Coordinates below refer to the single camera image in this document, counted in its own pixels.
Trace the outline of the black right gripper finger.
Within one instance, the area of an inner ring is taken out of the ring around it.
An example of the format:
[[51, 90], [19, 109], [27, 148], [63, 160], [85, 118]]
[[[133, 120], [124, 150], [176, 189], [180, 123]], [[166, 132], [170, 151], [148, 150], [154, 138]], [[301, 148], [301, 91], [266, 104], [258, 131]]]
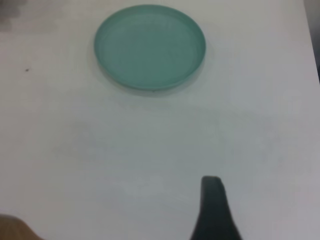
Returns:
[[192, 240], [240, 240], [222, 180], [217, 176], [201, 179], [199, 215]]

